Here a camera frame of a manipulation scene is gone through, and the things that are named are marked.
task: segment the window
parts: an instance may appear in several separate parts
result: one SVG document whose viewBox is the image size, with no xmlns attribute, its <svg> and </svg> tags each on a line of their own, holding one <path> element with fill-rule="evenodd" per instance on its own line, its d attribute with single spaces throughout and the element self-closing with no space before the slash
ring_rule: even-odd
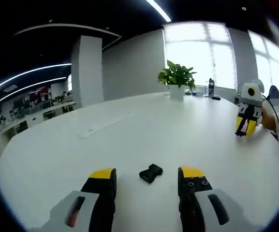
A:
<svg viewBox="0 0 279 232">
<path fill-rule="evenodd" d="M 193 67 L 195 84 L 205 86 L 209 78 L 219 87 L 234 89 L 236 67 L 233 46 L 224 24 L 206 22 L 164 26 L 166 59 Z"/>
<path fill-rule="evenodd" d="M 249 31 L 254 48 L 258 78 L 263 82 L 265 92 L 275 85 L 279 90 L 279 47 L 270 40 Z"/>
<path fill-rule="evenodd" d="M 70 74 L 67 78 L 67 91 L 72 91 L 73 85 L 72 85 L 72 75 Z"/>
</svg>

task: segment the desk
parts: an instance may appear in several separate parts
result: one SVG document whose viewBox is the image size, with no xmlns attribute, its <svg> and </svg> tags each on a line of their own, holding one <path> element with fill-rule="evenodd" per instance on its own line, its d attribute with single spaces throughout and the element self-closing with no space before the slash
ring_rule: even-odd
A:
<svg viewBox="0 0 279 232">
<path fill-rule="evenodd" d="M 47 109 L 43 109 L 41 111 L 38 111 L 34 114 L 31 115 L 26 115 L 24 118 L 21 119 L 17 119 L 14 122 L 6 125 L 1 131 L 0 131 L 0 156 L 2 155 L 5 147 L 7 146 L 7 144 L 9 143 L 9 141 L 11 140 L 11 138 L 16 135 L 16 131 L 15 131 L 15 127 L 17 127 L 20 123 L 26 121 L 27 125 L 29 128 L 43 122 L 44 117 L 43 114 L 47 113 L 49 111 L 55 111 L 59 108 L 62 107 L 68 107 L 71 105 L 76 104 L 76 102 L 72 101 L 72 102 L 65 102 L 62 104 L 58 104 L 52 107 L 49 107 Z"/>
<path fill-rule="evenodd" d="M 253 224 L 279 209 L 279 144 L 262 126 L 234 135 L 238 107 L 227 100 L 163 93 L 107 101 L 72 111 L 15 136 L 0 159 L 0 189 L 27 228 L 88 176 L 117 169 L 113 232 L 181 232 L 177 171 L 202 169 L 211 186 L 229 194 Z M 155 163 L 151 184 L 139 172 Z"/>
</svg>

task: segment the white flower pot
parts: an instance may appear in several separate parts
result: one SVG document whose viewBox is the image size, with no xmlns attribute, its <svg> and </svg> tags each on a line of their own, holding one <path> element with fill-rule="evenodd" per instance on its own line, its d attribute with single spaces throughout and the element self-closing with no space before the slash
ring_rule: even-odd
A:
<svg viewBox="0 0 279 232">
<path fill-rule="evenodd" d="M 181 86 L 179 88 L 178 85 L 168 85 L 168 87 L 169 87 L 169 96 L 171 99 L 177 101 L 183 101 L 185 86 Z"/>
</svg>

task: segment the cable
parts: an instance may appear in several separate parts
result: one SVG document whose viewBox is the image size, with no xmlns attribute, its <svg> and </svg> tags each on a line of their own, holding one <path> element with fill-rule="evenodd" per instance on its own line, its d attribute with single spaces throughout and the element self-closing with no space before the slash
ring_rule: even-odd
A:
<svg viewBox="0 0 279 232">
<path fill-rule="evenodd" d="M 273 108 L 273 110 L 274 110 L 274 113 L 275 113 L 275 115 L 276 115 L 276 118 L 277 118 L 277 120 L 278 120 L 278 123 L 279 123 L 279 118 L 278 118 L 278 114 L 277 114 L 277 112 L 275 111 L 275 108 L 274 108 L 274 106 L 273 106 L 273 104 L 270 102 L 270 100 L 267 98 L 267 97 L 265 97 L 263 94 L 262 94 L 262 96 L 265 98 L 265 100 L 267 100 L 268 102 L 269 102 L 269 104 L 271 105 L 271 108 Z"/>
</svg>

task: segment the ceiling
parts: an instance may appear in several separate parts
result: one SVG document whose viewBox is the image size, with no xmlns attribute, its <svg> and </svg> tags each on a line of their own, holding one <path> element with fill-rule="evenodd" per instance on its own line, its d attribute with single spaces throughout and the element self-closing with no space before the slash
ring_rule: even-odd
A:
<svg viewBox="0 0 279 232">
<path fill-rule="evenodd" d="M 172 22 L 217 21 L 228 27 L 252 30 L 273 39 L 264 12 L 246 0 L 155 0 L 171 17 Z M 122 36 L 118 42 L 162 28 L 165 20 L 145 0 L 38 0 L 6 1 L 0 5 L 0 82 L 39 67 L 70 63 L 71 52 L 80 35 L 103 38 L 106 47 L 118 37 L 78 27 L 54 27 L 55 24 L 76 24 L 107 30 Z M 18 32 L 39 26 L 46 28 Z M 67 76 L 70 66 L 29 73 L 9 82 L 25 87 L 53 78 Z"/>
</svg>

